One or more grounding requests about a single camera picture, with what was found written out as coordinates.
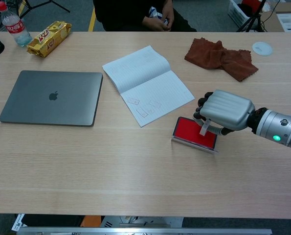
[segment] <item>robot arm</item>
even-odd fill
[[[291,116],[267,108],[255,110],[251,100],[225,91],[206,93],[193,118],[201,126],[206,119],[223,126],[209,126],[208,131],[217,135],[250,127],[258,136],[291,147]]]

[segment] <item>snack package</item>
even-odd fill
[[[68,36],[70,30],[71,24],[55,21],[27,45],[27,51],[46,57]]]
[[[158,18],[161,20],[161,18],[163,18],[163,15],[159,12],[157,12],[155,7],[151,7],[150,11],[149,11],[149,16],[150,18]],[[168,24],[168,20],[165,19],[164,24],[167,25]]]

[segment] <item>red object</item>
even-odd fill
[[[6,11],[7,10],[7,6],[3,1],[0,1],[0,11]]]
[[[10,33],[20,33],[24,30],[24,25],[21,20],[17,24],[14,24],[12,26],[5,26],[5,27]]]
[[[239,82],[258,70],[249,50],[228,50],[221,41],[213,43],[205,38],[195,38],[184,59],[207,70],[225,70]]]
[[[216,135],[207,131],[205,136],[200,135],[201,127],[194,121],[185,117],[179,117],[173,136],[190,141],[193,144],[201,144],[209,148],[215,148]]]
[[[252,13],[254,14],[258,10],[258,7],[261,5],[261,2],[258,0],[243,0],[242,4],[252,7]]]

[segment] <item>apple logo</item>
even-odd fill
[[[57,95],[58,95],[58,93],[56,91],[55,93],[49,94],[48,98],[49,98],[49,100],[56,100],[57,99]]]

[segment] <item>gray laptop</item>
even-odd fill
[[[0,121],[92,126],[102,80],[99,72],[22,71]]]

